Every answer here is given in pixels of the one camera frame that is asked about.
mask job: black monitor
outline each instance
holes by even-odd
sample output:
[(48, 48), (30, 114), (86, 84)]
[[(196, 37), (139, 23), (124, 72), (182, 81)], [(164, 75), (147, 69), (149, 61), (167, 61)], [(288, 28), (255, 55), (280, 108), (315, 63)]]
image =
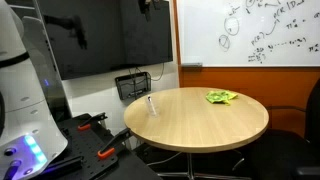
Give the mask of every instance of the black monitor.
[(37, 1), (62, 80), (173, 60), (169, 2)]

